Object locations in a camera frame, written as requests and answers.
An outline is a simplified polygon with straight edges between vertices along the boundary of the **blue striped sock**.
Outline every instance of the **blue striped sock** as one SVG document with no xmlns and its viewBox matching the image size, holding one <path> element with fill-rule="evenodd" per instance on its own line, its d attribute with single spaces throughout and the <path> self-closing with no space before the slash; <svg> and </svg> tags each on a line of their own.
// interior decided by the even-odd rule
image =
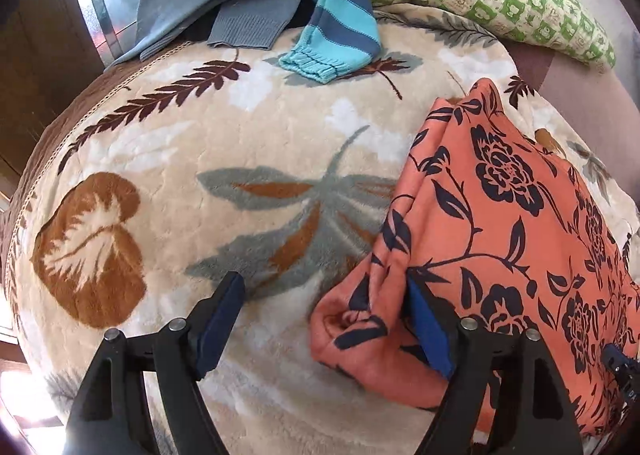
<svg viewBox="0 0 640 455">
<path fill-rule="evenodd" d="M 371 0 L 316 0 L 309 24 L 280 66 L 319 83 L 349 74 L 380 53 Z"/>
</svg>

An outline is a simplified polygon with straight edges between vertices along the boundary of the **beige blanket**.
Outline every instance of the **beige blanket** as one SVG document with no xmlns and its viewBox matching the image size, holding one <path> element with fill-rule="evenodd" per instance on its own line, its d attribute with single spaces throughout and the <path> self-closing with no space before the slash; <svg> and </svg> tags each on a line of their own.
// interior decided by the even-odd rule
<svg viewBox="0 0 640 455">
<path fill-rule="evenodd" d="M 434 8 L 379 16 L 382 55 L 345 79 L 321 86 L 277 66 L 298 30 L 268 52 L 183 45 L 62 140 L 12 229 L 4 289 L 63 418 L 106 328 L 154 332 L 234 269 L 250 300 L 200 384 L 229 451 L 412 453 L 430 413 L 314 363 L 306 320 L 369 251 L 434 99 L 461 98 L 481 77 L 518 129 L 584 175 L 636 272 L 632 200 L 492 35 Z M 173 453 L 146 381 L 162 452 Z"/>
</svg>

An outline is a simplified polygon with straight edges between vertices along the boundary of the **orange fabric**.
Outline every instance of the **orange fabric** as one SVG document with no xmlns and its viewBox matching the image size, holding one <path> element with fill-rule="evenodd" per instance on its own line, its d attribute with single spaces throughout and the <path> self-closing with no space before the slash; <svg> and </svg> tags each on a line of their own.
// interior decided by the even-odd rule
<svg viewBox="0 0 640 455">
<path fill-rule="evenodd" d="M 538 329 L 580 430 L 617 423 L 622 402 L 600 352 L 615 343 L 636 356 L 639 291 L 577 171 L 511 124 L 490 80 L 459 104 L 433 105 L 372 255 L 310 321 L 315 359 L 388 399 L 432 408 L 447 381 L 415 348 L 402 313 L 407 276 L 491 331 Z"/>
</svg>

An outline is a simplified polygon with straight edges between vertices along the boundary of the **ribbed cuff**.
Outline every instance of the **ribbed cuff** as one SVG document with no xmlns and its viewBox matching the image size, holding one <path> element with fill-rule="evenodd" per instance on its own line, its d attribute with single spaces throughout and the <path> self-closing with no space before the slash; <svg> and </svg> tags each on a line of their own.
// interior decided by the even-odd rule
<svg viewBox="0 0 640 455">
<path fill-rule="evenodd" d="M 270 50 L 288 22 L 288 19 L 277 21 L 255 14 L 236 17 L 218 15 L 207 43 L 212 46 L 224 44 Z"/>
<path fill-rule="evenodd" d="M 327 58 L 305 47 L 294 48 L 281 57 L 278 63 L 285 70 L 296 72 L 323 85 L 352 71 L 348 64 Z"/>
</svg>

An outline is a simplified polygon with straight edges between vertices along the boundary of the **metal screw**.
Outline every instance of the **metal screw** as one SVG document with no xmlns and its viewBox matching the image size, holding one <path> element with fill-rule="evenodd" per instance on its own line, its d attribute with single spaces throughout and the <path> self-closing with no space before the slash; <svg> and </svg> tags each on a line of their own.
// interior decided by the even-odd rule
<svg viewBox="0 0 640 455">
<path fill-rule="evenodd" d="M 107 329 L 104 331 L 104 339 L 108 342 L 114 342 L 120 336 L 120 331 L 118 329 Z"/>
<path fill-rule="evenodd" d="M 525 336 L 531 341 L 540 341 L 540 333 L 535 329 L 527 329 Z"/>
<path fill-rule="evenodd" d="M 460 324 L 465 330 L 476 330 L 478 328 L 478 322 L 473 318 L 462 318 Z"/>
<path fill-rule="evenodd" d="M 177 332 L 178 330 L 182 330 L 187 326 L 187 320 L 184 318 L 174 318 L 169 321 L 169 330 Z"/>
</svg>

